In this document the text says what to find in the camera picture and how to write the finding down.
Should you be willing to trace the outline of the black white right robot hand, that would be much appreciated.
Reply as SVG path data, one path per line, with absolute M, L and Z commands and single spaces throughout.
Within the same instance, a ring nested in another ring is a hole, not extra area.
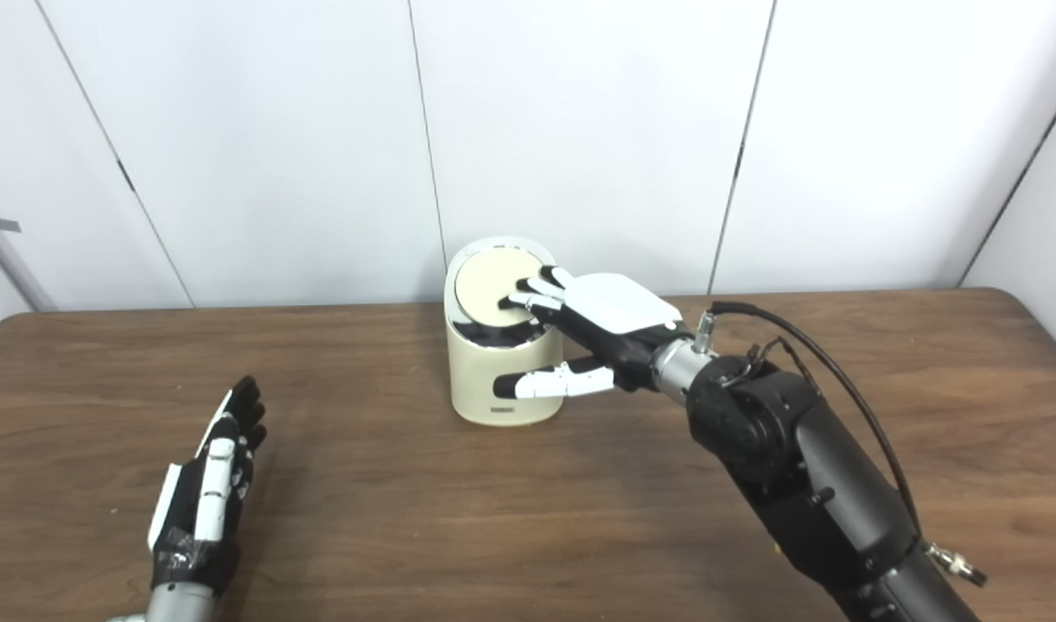
M 498 307 L 523 308 L 588 352 L 557 365 L 499 375 L 493 394 L 501 399 L 576 397 L 614 387 L 655 390 L 656 354 L 694 338 L 681 310 L 620 274 L 572 276 L 545 265 L 538 276 L 517 280 Z

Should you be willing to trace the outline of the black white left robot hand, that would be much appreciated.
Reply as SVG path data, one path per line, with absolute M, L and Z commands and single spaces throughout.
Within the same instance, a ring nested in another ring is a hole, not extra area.
M 221 398 L 191 460 L 169 465 L 146 536 L 153 589 L 192 583 L 220 597 L 232 583 L 254 453 L 267 436 L 264 415 L 262 392 L 246 375 Z

